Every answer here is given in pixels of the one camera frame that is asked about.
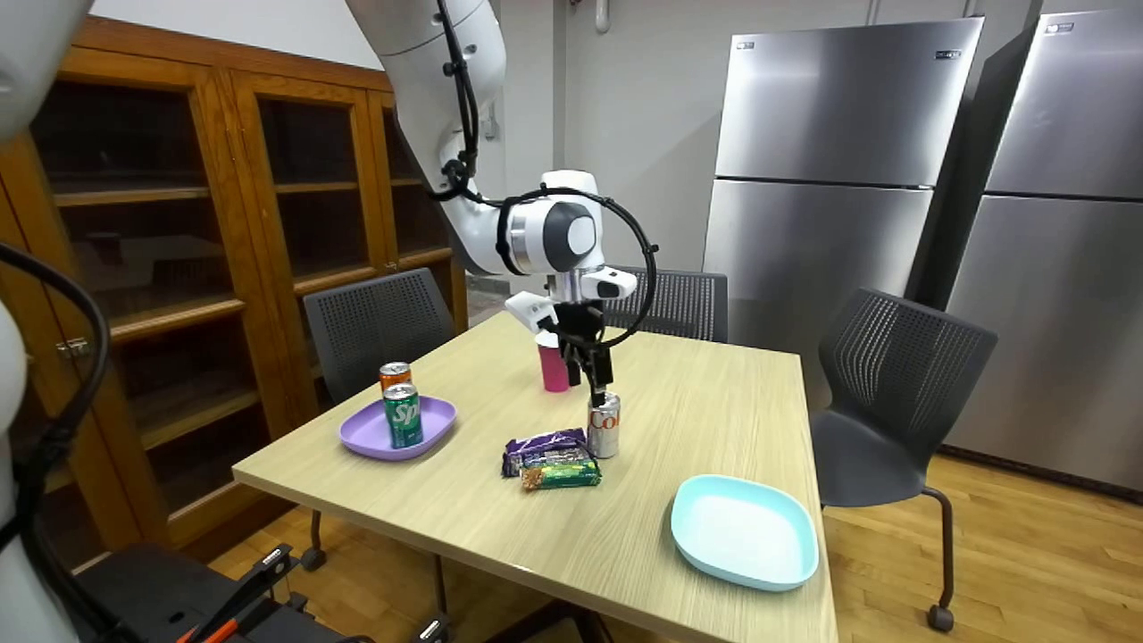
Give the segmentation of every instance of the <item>purple plate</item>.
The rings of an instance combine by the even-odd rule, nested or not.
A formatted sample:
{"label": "purple plate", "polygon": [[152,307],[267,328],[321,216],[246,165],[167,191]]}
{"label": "purple plate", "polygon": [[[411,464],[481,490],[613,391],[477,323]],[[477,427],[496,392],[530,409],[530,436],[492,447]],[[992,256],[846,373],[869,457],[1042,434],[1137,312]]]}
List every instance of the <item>purple plate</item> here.
{"label": "purple plate", "polygon": [[389,439],[389,423],[386,423],[386,403],[374,401],[362,409],[355,417],[343,427],[343,447],[374,457],[374,462],[415,462],[437,447],[442,447],[454,436],[457,411],[448,401],[423,397],[423,443],[393,452]]}

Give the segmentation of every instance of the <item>wall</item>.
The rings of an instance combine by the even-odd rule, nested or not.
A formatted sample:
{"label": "wall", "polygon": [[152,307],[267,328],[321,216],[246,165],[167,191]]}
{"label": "wall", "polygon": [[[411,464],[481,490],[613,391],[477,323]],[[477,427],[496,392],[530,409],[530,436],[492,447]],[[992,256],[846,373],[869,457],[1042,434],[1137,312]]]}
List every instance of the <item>wall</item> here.
{"label": "wall", "polygon": [[94,16],[380,67],[380,58],[340,0],[98,0]]}
{"label": "wall", "polygon": [[[729,35],[986,16],[981,48],[1010,40],[1025,0],[613,0],[612,33],[592,33],[592,4],[565,4],[565,146],[660,242],[660,264],[699,267],[724,92]],[[619,227],[607,256],[638,260]]]}
{"label": "wall", "polygon": [[[502,197],[586,168],[660,242],[660,264],[699,267],[733,33],[981,16],[986,54],[1035,8],[1129,4],[1143,0],[612,0],[600,35],[596,0],[501,0],[506,86],[481,187]],[[340,0],[98,0],[98,16],[380,67]],[[613,218],[607,256],[636,260]]]}

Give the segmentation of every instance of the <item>table top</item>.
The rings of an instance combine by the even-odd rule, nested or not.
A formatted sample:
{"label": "table top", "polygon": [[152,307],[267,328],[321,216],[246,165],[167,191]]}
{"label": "table top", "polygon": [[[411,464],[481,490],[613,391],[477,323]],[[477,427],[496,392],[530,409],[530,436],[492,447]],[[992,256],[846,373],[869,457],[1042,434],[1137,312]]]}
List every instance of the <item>table top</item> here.
{"label": "table top", "polygon": [[[799,359],[638,332],[613,348],[619,457],[586,490],[521,495],[506,439],[586,427],[586,387],[542,392],[530,332],[496,315],[415,361],[423,397],[457,434],[423,462],[368,462],[340,427],[364,391],[234,464],[263,495],[343,514],[399,543],[677,641],[836,641]],[[688,476],[752,479],[795,496],[817,528],[817,574],[762,593],[699,574],[673,543]]]}

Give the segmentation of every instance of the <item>stainless steel refrigerator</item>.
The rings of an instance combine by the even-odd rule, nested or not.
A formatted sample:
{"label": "stainless steel refrigerator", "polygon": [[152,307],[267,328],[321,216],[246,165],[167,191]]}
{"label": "stainless steel refrigerator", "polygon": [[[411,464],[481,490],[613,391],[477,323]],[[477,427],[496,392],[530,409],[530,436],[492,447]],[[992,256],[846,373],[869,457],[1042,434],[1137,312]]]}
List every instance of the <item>stainless steel refrigerator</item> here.
{"label": "stainless steel refrigerator", "polygon": [[852,290],[907,290],[979,30],[733,35],[704,256],[733,345],[811,359]]}
{"label": "stainless steel refrigerator", "polygon": [[1042,16],[979,105],[948,307],[1000,345],[950,443],[1143,495],[1143,10]]}

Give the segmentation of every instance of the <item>glass cabinet door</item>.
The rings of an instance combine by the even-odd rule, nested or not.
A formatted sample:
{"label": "glass cabinet door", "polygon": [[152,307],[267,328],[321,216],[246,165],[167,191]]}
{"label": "glass cabinet door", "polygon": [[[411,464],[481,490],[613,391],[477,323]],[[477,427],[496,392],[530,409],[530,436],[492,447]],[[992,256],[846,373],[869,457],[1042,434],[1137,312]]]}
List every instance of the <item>glass cabinet door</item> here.
{"label": "glass cabinet door", "polygon": [[275,236],[298,295],[383,271],[389,256],[386,204],[371,149],[364,92],[242,76],[239,117],[250,173],[275,204]]}
{"label": "glass cabinet door", "polygon": [[176,547],[239,514],[232,462],[286,434],[275,307],[250,246],[202,67],[67,58],[32,141],[56,230],[40,241],[111,318],[111,452],[149,538]]}
{"label": "glass cabinet door", "polygon": [[442,302],[454,312],[457,328],[467,328],[467,286],[463,267],[450,246],[450,227],[425,181],[399,127],[398,111],[374,96],[383,122],[389,191],[393,191],[393,236],[399,267],[427,267]]}
{"label": "glass cabinet door", "polygon": [[177,90],[56,83],[32,127],[82,286],[111,323],[232,295]]}
{"label": "glass cabinet door", "polygon": [[432,191],[399,135],[398,115],[383,111],[386,122],[386,158],[389,158],[389,187],[393,187],[393,227],[398,227],[398,253],[399,260],[415,260],[417,253],[450,253],[448,221],[432,201]]}
{"label": "glass cabinet door", "polygon": [[[2,180],[0,242],[25,242]],[[56,423],[73,403],[80,379],[89,370],[82,354],[86,337],[73,337],[74,354],[59,352],[67,340],[48,295],[49,290],[44,290],[40,279],[0,260],[0,302],[12,312],[25,348],[25,365],[0,370],[25,370],[28,377],[13,427],[0,427],[0,439],[7,439],[18,462],[25,462],[44,443],[49,423]],[[40,524],[48,547],[56,552],[67,568],[80,568],[103,552],[138,541],[138,524],[121,495],[118,467],[111,464],[101,427],[89,411],[73,436],[67,462],[55,464],[55,471],[48,476]]]}

